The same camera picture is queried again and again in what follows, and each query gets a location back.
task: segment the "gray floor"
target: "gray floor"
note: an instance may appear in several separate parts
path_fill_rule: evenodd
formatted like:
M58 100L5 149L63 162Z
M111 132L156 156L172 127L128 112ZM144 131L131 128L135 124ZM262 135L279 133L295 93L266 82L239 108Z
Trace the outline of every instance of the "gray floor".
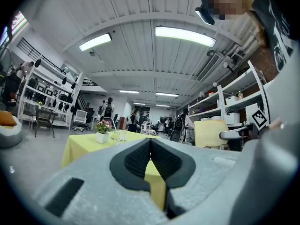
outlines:
M1 161L4 169L9 171L10 166L15 170L8 173L19 188L29 196L48 178L59 169L64 148L69 135L93 133L79 130L69 131L67 128L55 127L55 138L52 131L39 129L37 137L34 130L24 122L22 133L23 140L17 146L10 149L0 149ZM164 133L158 136L167 138Z

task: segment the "shelving unit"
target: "shelving unit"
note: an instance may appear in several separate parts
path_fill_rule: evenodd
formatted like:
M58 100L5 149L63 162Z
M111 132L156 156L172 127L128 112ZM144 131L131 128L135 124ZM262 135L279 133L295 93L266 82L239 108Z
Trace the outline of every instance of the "shelving unit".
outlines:
M40 59L42 61L40 66L47 69L49 72L51 72L53 75L57 76L60 79L65 78L64 74L62 74L60 71L56 70L55 68L53 68L49 64L47 64L47 62L45 60L43 60L42 55L40 56ZM69 108L66 112L64 112L63 110L59 110L59 109L53 108L53 107L48 107L48 106L45 106L45 105L41 105L41 107L50 109L50 110L58 113L58 117L55 118L55 120L53 122L53 125L60 126L60 127L68 127L70 129L72 115L73 115L70 112L70 108L72 106L75 106L75 103L76 103L76 100L77 100L77 97L78 97L78 94L79 94L79 91L80 91L80 87L81 87L82 81L84 79L84 74L80 73L79 76L78 76L77 83L76 83L76 89L75 89L75 92L73 93L73 96L72 96L72 98L73 98L72 103L68 103L66 101L60 100L55 96L50 96L50 95L48 95L44 92L41 92L41 91L39 91L39 90L37 90L33 87L30 87L28 85L28 82L29 82L30 78L31 77L36 77L36 78L38 78L38 80L45 82L43 84L45 84L45 85L49 84L49 85L53 86L56 90L60 90L61 93L65 93L66 95L68 95L69 93L72 93L71 88L70 89L62 88L60 85L55 84L53 81L46 78L46 76L47 75L41 74L41 72L36 67L32 67L30 73L26 76L26 82L25 82L22 94L20 96L20 99L19 99L18 119L19 120L29 120L30 119L29 116L23 114L23 111L24 111L24 108L25 108L26 104L39 105L38 102L30 100L30 99L24 97L25 91L27 89L30 89L30 90L34 91L35 94L38 93L38 94L42 94L43 96L46 96L48 98L55 99L57 104L59 104L61 102L63 102L64 104L68 104ZM71 81L71 80L68 81L68 79L67 79L67 82L69 82L70 84L74 83L74 81Z
M196 114L191 114L189 113L189 117L194 118L194 119L201 119L201 118L208 118L216 115L221 114L221 118L224 119L224 116L231 111L234 110L239 110L242 108L245 108L246 106L258 103L258 102L263 102L264 106L264 113L267 118L269 118L269 111L268 111L268 106L267 106L267 99L265 95L265 91L263 88L263 83L266 83L266 80L263 76L263 73L261 71L258 71L250 61L248 61L248 64L250 68L243 73L241 76L236 78L234 81L232 81L230 84L227 86L223 87L219 85L217 87L218 91L213 94L210 97L207 97L200 102L197 102L196 104L189 105L188 109L190 112L190 109L200 109L200 108L205 108L209 105L213 105L217 103L217 100L219 99L219 107L215 109L211 109L208 111L204 111L201 113L196 113ZM254 84L258 84L259 91L255 92L241 100L238 100L232 104L225 105L225 98L230 97L232 94L237 94L239 91L243 91L249 87L251 87ZM228 124L229 127L239 127L241 126L241 123L236 123L236 124Z

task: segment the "yellow tablecloth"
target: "yellow tablecloth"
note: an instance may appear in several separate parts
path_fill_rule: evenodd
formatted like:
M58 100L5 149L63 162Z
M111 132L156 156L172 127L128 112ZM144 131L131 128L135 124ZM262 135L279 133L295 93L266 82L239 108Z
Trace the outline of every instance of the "yellow tablecloth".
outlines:
M143 138L159 138L157 136L139 134L126 132L126 141L130 142ZM115 144L121 144L124 142L118 142L111 138L112 132L110 132L109 139L106 143L99 144L96 141L96 134L86 134L86 135L70 135L67 144L65 147L64 155L62 157L61 167L65 167L73 161L77 160L84 154L89 152L101 150L104 148L109 148L114 146ZM155 204L160 208L164 208L165 203L165 181L159 175L156 167L154 166L152 161L149 161L146 174L145 181L150 183L151 190L151 198L154 200Z

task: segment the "flower pot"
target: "flower pot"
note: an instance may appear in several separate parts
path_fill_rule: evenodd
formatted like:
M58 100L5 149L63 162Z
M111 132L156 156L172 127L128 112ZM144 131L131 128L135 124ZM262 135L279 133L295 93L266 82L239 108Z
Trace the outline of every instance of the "flower pot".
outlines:
M96 133L96 141L98 143L106 143L109 138L109 133Z

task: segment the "orange pillow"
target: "orange pillow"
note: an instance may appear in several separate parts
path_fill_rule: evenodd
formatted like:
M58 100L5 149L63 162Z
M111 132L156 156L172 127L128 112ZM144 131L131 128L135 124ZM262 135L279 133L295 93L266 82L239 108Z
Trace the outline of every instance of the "orange pillow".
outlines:
M0 125L1 126L15 126L17 124L10 112L0 111Z

